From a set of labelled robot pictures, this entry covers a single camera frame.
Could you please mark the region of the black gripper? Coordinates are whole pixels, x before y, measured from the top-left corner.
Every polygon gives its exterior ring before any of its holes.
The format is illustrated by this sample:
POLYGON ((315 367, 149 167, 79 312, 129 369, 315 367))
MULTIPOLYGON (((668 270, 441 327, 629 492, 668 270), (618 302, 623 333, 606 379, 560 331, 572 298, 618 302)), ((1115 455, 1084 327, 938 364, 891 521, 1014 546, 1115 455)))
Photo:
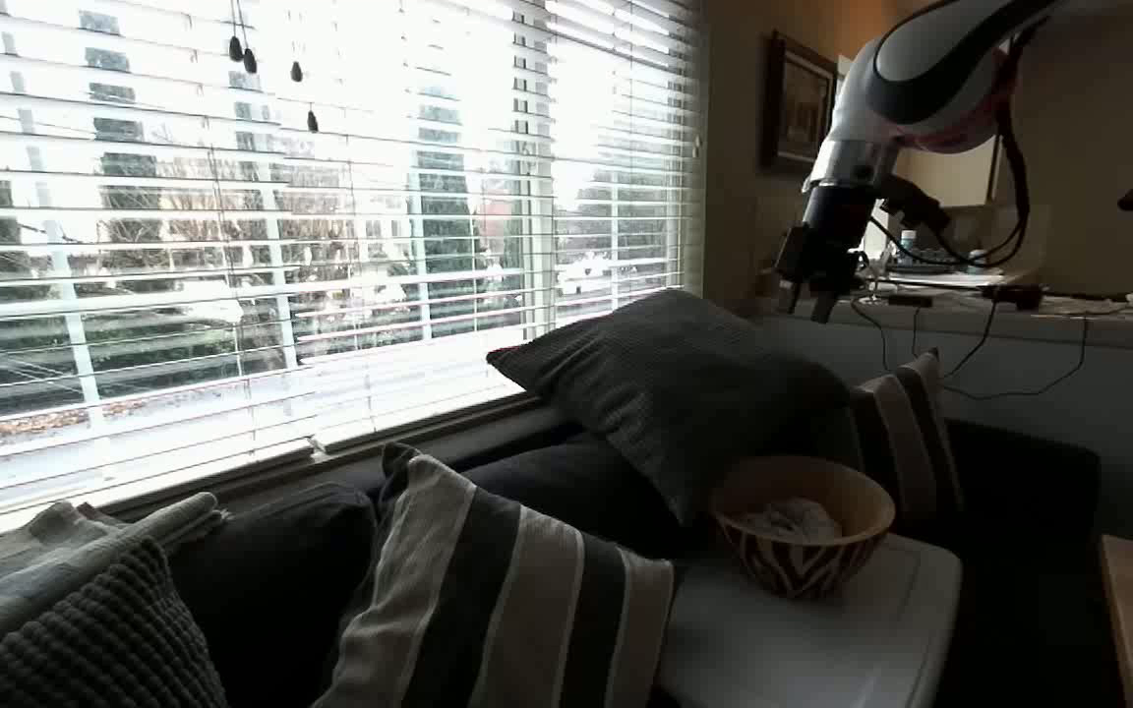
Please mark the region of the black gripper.
POLYGON ((871 185, 816 185, 802 219, 781 251, 781 276, 795 293, 816 295, 816 324, 825 324, 834 302, 859 289, 853 247, 865 236, 876 193, 871 185))

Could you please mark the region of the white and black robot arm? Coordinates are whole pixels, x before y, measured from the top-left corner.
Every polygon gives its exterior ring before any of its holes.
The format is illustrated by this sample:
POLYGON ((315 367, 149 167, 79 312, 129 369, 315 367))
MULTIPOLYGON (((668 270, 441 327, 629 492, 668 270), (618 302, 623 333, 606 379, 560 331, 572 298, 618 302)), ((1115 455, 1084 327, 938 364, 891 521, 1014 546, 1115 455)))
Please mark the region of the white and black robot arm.
POLYGON ((1010 92, 1026 38, 1056 7, 1059 0, 931 0, 853 57, 802 180, 802 217, 781 251, 781 276, 816 298, 817 324, 859 289, 853 247, 872 205, 899 189, 901 150, 964 152, 1001 137, 1014 207, 1031 217, 1010 92))

